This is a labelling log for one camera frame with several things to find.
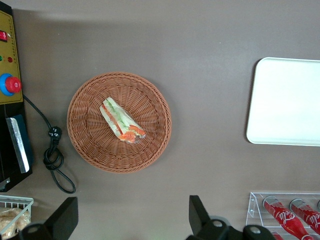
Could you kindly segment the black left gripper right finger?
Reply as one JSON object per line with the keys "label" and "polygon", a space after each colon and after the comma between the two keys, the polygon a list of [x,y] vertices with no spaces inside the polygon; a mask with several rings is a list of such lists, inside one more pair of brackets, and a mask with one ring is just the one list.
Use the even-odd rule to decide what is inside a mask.
{"label": "black left gripper right finger", "polygon": [[219,218],[211,219],[198,195],[189,196],[189,224],[192,234],[187,240],[243,240],[241,231]]}

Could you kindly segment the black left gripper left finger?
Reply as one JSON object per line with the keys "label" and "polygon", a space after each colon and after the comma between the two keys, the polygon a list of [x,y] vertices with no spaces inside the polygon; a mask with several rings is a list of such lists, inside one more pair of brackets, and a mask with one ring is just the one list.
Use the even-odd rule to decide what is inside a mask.
{"label": "black left gripper left finger", "polygon": [[44,222],[26,226],[16,240],[68,240],[79,222],[77,197],[68,197]]}

